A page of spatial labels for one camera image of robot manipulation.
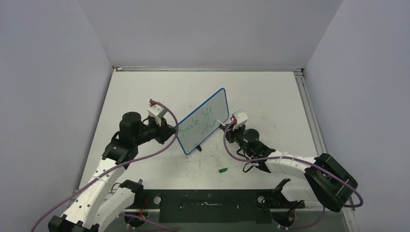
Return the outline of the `blue framed whiteboard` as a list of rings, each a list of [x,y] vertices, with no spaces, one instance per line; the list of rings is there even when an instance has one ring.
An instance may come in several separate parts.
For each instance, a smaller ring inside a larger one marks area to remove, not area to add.
[[[177,139],[183,153],[196,150],[229,115],[226,90],[221,88],[179,122]]]

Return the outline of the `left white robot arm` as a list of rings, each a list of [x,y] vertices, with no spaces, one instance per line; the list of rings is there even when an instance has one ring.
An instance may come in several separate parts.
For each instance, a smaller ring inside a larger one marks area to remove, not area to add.
[[[78,197],[60,216],[53,216],[51,232],[103,232],[127,207],[138,208],[144,203],[141,181],[125,180],[112,197],[109,189],[127,170],[138,154],[138,147],[151,140],[164,144],[177,130],[168,125],[166,109],[153,105],[148,109],[148,123],[137,112],[125,113],[119,130],[106,146],[90,181],[78,191]]]

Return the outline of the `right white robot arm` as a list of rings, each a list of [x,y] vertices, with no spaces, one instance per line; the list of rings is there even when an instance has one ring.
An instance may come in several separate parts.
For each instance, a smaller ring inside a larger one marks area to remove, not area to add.
[[[276,205],[286,207],[295,201],[314,201],[325,208],[339,212],[343,207],[356,208],[364,203],[358,193],[355,178],[330,154],[318,157],[293,156],[269,148],[259,139],[259,132],[245,126],[233,130],[231,125],[220,125],[224,132],[223,143],[239,146],[235,160],[251,163],[266,173],[281,173],[305,181],[302,186],[285,185],[273,194]]]

